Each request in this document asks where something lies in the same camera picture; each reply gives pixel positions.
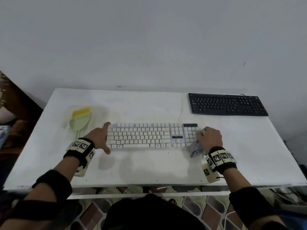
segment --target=white keyboard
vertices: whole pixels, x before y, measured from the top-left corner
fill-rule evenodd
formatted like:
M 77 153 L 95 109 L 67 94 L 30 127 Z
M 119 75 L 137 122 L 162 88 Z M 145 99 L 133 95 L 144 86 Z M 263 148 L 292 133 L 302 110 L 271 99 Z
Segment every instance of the white keyboard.
M 112 123 L 106 144 L 111 150 L 186 149 L 198 130 L 196 123 Z

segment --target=hand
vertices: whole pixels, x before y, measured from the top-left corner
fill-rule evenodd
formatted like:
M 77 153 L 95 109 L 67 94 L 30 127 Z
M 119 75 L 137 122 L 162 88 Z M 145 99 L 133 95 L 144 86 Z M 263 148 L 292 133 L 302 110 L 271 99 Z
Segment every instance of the hand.
M 204 130 L 206 131 L 204 135 L 198 132 L 197 136 L 199 142 L 207 152 L 215 146 L 223 147 L 222 135 L 219 130 L 211 127 L 205 127 Z
M 84 138 L 90 139 L 95 144 L 95 149 L 102 148 L 106 154 L 110 154 L 109 147 L 106 146 L 106 138 L 108 135 L 108 126 L 110 122 L 106 122 L 102 128 L 95 128 L 94 130 L 90 131 Z

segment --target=black keyboard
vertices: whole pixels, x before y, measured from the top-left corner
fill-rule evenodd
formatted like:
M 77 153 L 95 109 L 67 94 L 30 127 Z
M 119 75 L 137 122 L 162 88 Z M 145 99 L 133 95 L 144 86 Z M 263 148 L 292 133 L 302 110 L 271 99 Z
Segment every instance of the black keyboard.
M 257 96 L 189 93 L 193 114 L 269 116 Z

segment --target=patterned floor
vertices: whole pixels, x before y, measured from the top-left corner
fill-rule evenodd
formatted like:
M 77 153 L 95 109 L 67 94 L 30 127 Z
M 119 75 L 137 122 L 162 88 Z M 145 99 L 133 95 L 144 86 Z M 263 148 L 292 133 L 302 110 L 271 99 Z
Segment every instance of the patterned floor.
M 158 190 L 165 193 L 175 193 L 176 187 Z M 197 187 L 188 192 L 200 192 Z M 141 187 L 110 187 L 100 193 L 143 193 Z M 191 196 L 191 197 L 165 197 L 165 200 L 175 199 L 177 205 L 196 216 L 210 230 L 223 230 L 225 216 L 233 210 L 228 196 Z M 112 204 L 120 198 L 83 199 L 79 201 L 78 216 L 67 230 L 100 230 Z M 226 230 L 247 229 L 239 216 L 234 212 L 227 215 Z

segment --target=white desk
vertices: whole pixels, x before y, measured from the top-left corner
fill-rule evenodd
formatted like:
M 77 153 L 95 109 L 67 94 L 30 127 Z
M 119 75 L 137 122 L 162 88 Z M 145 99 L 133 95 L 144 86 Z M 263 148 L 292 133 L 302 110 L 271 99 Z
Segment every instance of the white desk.
M 5 189 L 29 188 L 63 158 L 65 148 L 74 139 L 74 135 L 70 138 L 71 111 L 67 110 L 72 105 L 90 105 L 99 110 L 86 132 L 92 127 L 102 127 L 107 121 L 180 122 L 214 127 L 221 131 L 224 147 L 232 152 L 238 169 L 251 184 L 307 183 L 268 117 L 194 115 L 190 112 L 186 93 L 58 88 L 7 178 Z M 201 156 L 190 158 L 186 150 L 117 151 L 110 155 L 97 150 L 85 177 L 74 177 L 71 184 L 73 187 L 206 185 L 201 164 Z M 211 185 L 226 183 L 221 179 Z

